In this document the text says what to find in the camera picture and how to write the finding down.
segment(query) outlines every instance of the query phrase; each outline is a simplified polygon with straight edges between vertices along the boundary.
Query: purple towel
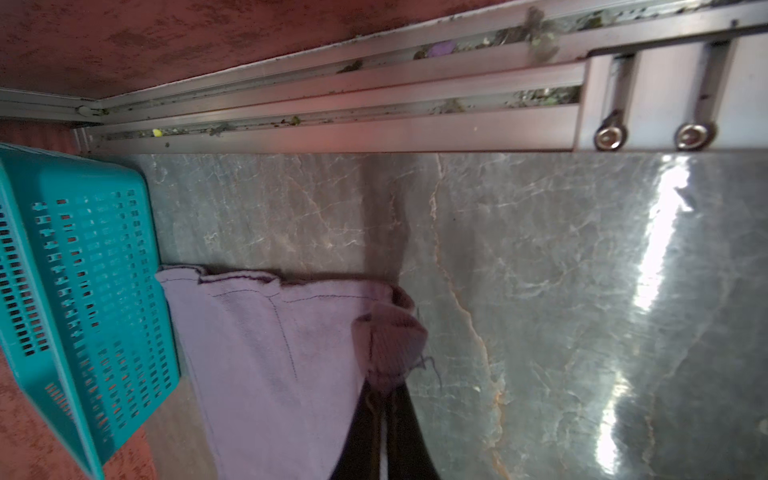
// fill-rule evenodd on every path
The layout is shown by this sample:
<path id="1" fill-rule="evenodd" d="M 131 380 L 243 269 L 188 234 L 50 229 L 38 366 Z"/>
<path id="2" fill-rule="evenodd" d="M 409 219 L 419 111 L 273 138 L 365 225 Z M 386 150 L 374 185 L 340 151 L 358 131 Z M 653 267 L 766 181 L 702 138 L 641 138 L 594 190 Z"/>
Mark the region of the purple towel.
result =
<path id="1" fill-rule="evenodd" d="M 427 330 L 406 309 L 376 302 L 352 324 L 360 371 L 383 396 L 406 381 L 427 343 Z"/>
<path id="2" fill-rule="evenodd" d="M 284 285 L 264 272 L 162 270 L 219 477 L 328 478 L 362 386 L 351 325 L 374 302 L 412 301 L 390 285 Z"/>

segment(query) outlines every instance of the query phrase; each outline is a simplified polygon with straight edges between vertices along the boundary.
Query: purple debris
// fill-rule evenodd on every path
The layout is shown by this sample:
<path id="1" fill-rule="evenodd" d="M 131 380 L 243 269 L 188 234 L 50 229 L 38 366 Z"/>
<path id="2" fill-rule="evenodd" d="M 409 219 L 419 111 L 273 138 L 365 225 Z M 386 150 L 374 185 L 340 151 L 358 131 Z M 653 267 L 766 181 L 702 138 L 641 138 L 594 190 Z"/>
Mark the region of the purple debris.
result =
<path id="1" fill-rule="evenodd" d="M 427 51 L 427 58 L 431 57 L 442 57 L 443 55 L 450 55 L 453 53 L 453 50 L 456 48 L 456 42 L 453 40 L 447 40 L 447 41 L 441 41 L 440 43 L 435 43 L 432 47 L 429 48 L 429 51 Z"/>

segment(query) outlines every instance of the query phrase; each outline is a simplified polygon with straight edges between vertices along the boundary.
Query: metal frame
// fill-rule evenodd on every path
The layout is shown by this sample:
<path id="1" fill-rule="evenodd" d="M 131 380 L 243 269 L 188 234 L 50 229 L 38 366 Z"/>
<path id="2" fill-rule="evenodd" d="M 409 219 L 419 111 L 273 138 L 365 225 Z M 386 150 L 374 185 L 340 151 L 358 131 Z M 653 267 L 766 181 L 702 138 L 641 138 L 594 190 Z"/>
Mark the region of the metal frame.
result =
<path id="1" fill-rule="evenodd" d="M 713 149 L 768 148 L 768 34 L 738 38 L 731 45 L 717 92 Z"/>
<path id="2" fill-rule="evenodd" d="M 90 98 L 0 88 L 0 118 L 101 123 L 88 115 L 95 108 Z"/>
<path id="3" fill-rule="evenodd" d="M 77 99 L 89 102 L 79 105 L 81 113 L 97 116 L 85 119 L 91 126 L 77 129 L 75 136 L 83 151 L 112 153 L 594 150 L 595 132 L 616 111 L 612 121 L 623 121 L 629 131 L 624 149 L 658 150 L 675 148 L 673 127 L 700 120 L 700 111 L 721 123 L 732 121 L 747 104 L 750 122 L 721 127 L 710 147 L 762 145 L 768 82 L 762 81 L 765 43 L 757 40 L 763 37 L 757 31 L 768 25 L 768 0 L 706 5 L 706 0 L 496 5 L 112 98 Z M 552 65 L 539 65 L 527 41 L 480 48 L 497 31 L 523 24 L 531 7 L 571 25 L 571 33 L 559 38 L 558 50 L 547 58 Z M 584 31 L 573 28 L 580 15 L 624 13 L 632 18 L 625 15 L 613 26 Z M 752 35 L 730 41 L 726 65 L 713 75 L 709 45 L 744 34 Z M 446 40 L 469 48 L 413 60 L 424 45 Z M 592 52 L 604 55 L 585 61 Z M 340 71 L 355 60 L 364 67 Z M 759 79 L 744 80 L 745 72 Z M 702 84 L 716 92 L 707 108 L 697 100 Z M 516 91 L 566 85 L 581 85 L 580 105 L 510 110 L 500 100 Z M 762 103 L 750 103 L 734 91 L 744 88 Z M 484 96 L 483 108 L 472 111 L 431 116 L 435 112 L 424 107 L 479 96 Z M 25 113 L 33 117 L 45 111 L 47 118 L 84 120 L 77 107 L 72 112 L 75 100 L 66 105 L 38 100 L 14 105 L 27 105 Z M 314 124 L 299 122 L 299 115 L 309 115 Z M 282 123 L 269 123 L 279 116 Z M 285 125 L 290 116 L 296 122 Z M 210 134 L 195 133 L 206 124 L 212 124 Z M 148 131 L 163 137 L 147 137 Z M 566 134 L 569 141 L 563 140 Z"/>
<path id="4" fill-rule="evenodd" d="M 478 114 L 147 137 L 102 144 L 103 154 L 339 153 L 402 151 L 566 151 L 575 135 L 578 105 Z"/>
<path id="5" fill-rule="evenodd" d="M 335 65 L 362 58 L 372 58 L 409 48 L 419 48 L 422 45 L 429 45 L 439 41 L 494 32 L 503 28 L 521 25 L 525 21 L 528 9 L 531 6 L 541 9 L 547 14 L 548 18 L 563 18 L 607 10 L 609 8 L 629 8 L 635 5 L 640 8 L 642 5 L 658 3 L 692 5 L 701 2 L 691 0 L 685 2 L 671 2 L 670 0 L 662 0 L 660 2 L 648 0 L 568 0 L 567 2 L 562 0 L 517 0 L 516 2 L 493 5 L 471 12 L 398 28 L 381 34 L 368 35 L 334 45 L 270 58 L 252 64 L 228 68 L 227 70 L 212 74 L 201 75 L 200 77 L 105 98 L 101 101 L 101 106 L 103 108 L 114 108 L 120 105 L 152 101 L 171 95 L 215 88 L 226 84 L 236 84 L 254 78 L 286 74 L 318 68 L 324 65 Z M 506 66 L 500 69 L 504 70 L 507 68 L 515 67 Z"/>

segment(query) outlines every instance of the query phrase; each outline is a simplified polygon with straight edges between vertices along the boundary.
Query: debris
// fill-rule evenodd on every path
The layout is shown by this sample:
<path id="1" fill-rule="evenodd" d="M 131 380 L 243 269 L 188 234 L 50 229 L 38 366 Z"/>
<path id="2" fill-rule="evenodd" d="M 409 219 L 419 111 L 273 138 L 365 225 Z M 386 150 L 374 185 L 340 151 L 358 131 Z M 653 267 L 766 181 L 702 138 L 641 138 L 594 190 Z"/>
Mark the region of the debris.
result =
<path id="1" fill-rule="evenodd" d="M 337 73 L 346 73 L 348 71 L 355 71 L 359 70 L 362 67 L 362 60 L 355 60 L 354 63 L 347 65 L 346 67 L 339 70 Z"/>
<path id="2" fill-rule="evenodd" d="M 528 9 L 528 15 L 523 24 L 528 32 L 531 43 L 530 54 L 537 63 L 544 63 L 554 57 L 560 50 L 559 36 L 554 32 L 551 22 L 544 22 L 544 12 L 536 7 Z"/>
<path id="3" fill-rule="evenodd" d="M 458 98 L 450 98 L 440 107 L 441 114 L 460 114 L 464 112 L 464 105 L 458 101 Z"/>
<path id="4" fill-rule="evenodd" d="M 601 28 L 603 26 L 602 11 L 595 12 L 592 15 L 584 19 L 584 24 L 578 28 L 578 31 L 592 30 L 593 28 Z"/>
<path id="5" fill-rule="evenodd" d="M 538 88 L 516 91 L 504 102 L 508 108 L 544 107 L 578 103 L 581 87 Z"/>
<path id="6" fill-rule="evenodd" d="M 525 35 L 523 27 L 503 28 L 496 32 L 491 45 L 498 47 L 499 45 L 523 41 L 525 40 Z"/>
<path id="7" fill-rule="evenodd" d="M 424 45 L 423 47 L 421 47 L 421 49 L 419 51 L 417 51 L 413 55 L 413 59 L 414 60 L 421 60 L 422 58 L 427 58 L 427 51 L 428 50 L 429 50 L 429 45 Z"/>
<path id="8" fill-rule="evenodd" d="M 459 53 L 460 51 L 472 51 L 472 50 L 479 50 L 481 48 L 490 47 L 491 41 L 487 38 L 483 38 L 483 40 L 474 45 L 471 43 L 465 43 L 465 44 L 458 44 L 456 45 L 456 48 L 453 49 L 452 53 Z"/>
<path id="9" fill-rule="evenodd" d="M 453 40 L 441 41 L 435 43 L 426 53 L 427 58 L 442 57 L 443 55 L 450 55 L 456 49 L 456 42 Z"/>
<path id="10" fill-rule="evenodd" d="M 217 136 L 217 137 L 220 137 L 221 136 L 221 132 L 227 131 L 229 129 L 230 129 L 230 125 L 225 121 L 224 123 L 222 123 L 218 127 L 212 127 L 212 128 L 209 128 L 206 131 L 208 132 L 208 134 L 211 137 L 213 137 L 214 135 Z"/>

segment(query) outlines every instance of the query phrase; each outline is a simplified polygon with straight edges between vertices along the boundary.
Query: metal track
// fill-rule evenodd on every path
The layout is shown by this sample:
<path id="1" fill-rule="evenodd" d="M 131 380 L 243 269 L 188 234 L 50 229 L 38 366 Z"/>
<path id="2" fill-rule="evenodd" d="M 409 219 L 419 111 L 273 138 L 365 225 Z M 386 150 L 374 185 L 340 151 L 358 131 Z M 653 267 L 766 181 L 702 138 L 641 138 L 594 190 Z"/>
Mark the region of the metal track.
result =
<path id="1" fill-rule="evenodd" d="M 537 57 L 530 32 L 527 37 L 518 33 L 511 44 L 498 41 L 500 34 L 511 35 L 508 29 L 492 32 L 497 45 L 488 40 L 484 32 L 489 27 L 525 22 L 532 6 L 556 14 L 539 25 L 543 35 L 556 41 L 551 55 Z M 612 18 L 610 26 L 606 18 Z M 595 132 L 617 110 L 621 114 L 615 120 L 628 132 L 622 148 L 673 150 L 683 123 L 719 124 L 734 118 L 744 99 L 734 97 L 729 85 L 743 87 L 737 74 L 745 71 L 762 75 L 766 60 L 757 52 L 764 35 L 757 35 L 755 27 L 765 24 L 768 2 L 720 7 L 706 2 L 516 2 L 338 50 L 290 56 L 279 67 L 279 62 L 260 62 L 120 96 L 120 101 L 145 98 L 130 104 L 130 110 L 120 107 L 118 98 L 107 99 L 102 107 L 114 105 L 107 122 L 81 129 L 78 139 L 94 152 L 111 153 L 594 150 Z M 556 33 L 553 25 L 565 33 Z M 744 32 L 755 35 L 728 40 Z M 450 55 L 413 60 L 413 50 L 402 54 L 401 47 L 414 48 L 414 42 L 456 34 L 483 46 L 462 50 L 462 43 L 454 41 Z M 654 43 L 670 41 L 679 45 Z M 347 58 L 347 50 L 357 55 L 361 45 L 379 57 L 394 49 L 389 60 L 397 61 L 340 73 L 336 68 L 343 64 L 317 66 Z M 713 45 L 729 53 L 718 57 Z M 607 48 L 615 51 L 583 60 Z M 715 57 L 722 65 L 712 61 Z M 315 65 L 318 75 L 304 70 L 299 79 L 290 76 L 296 73 L 292 69 L 307 65 Z M 711 74 L 718 69 L 727 74 Z M 256 71 L 266 77 L 249 86 Z M 274 77 L 286 72 L 284 81 Z M 717 78 L 708 81 L 712 93 L 702 95 L 705 77 Z M 276 83 L 264 84 L 264 78 Z M 752 96 L 764 100 L 766 82 L 746 82 Z M 581 98 L 572 89 L 578 87 Z M 164 103 L 168 98 L 172 102 Z M 571 104 L 576 101 L 579 106 Z M 532 105 L 540 107 L 520 108 Z M 764 107 L 753 104 L 747 127 L 737 122 L 740 140 L 752 139 L 745 147 L 763 146 L 757 132 L 766 127 Z M 697 118 L 695 112 L 703 110 L 707 118 Z M 721 126 L 717 140 L 707 142 L 710 148 L 733 145 L 727 138 L 733 130 Z"/>
<path id="2" fill-rule="evenodd" d="M 99 124 L 101 119 L 93 116 L 95 108 L 90 98 L 0 88 L 0 118 Z"/>

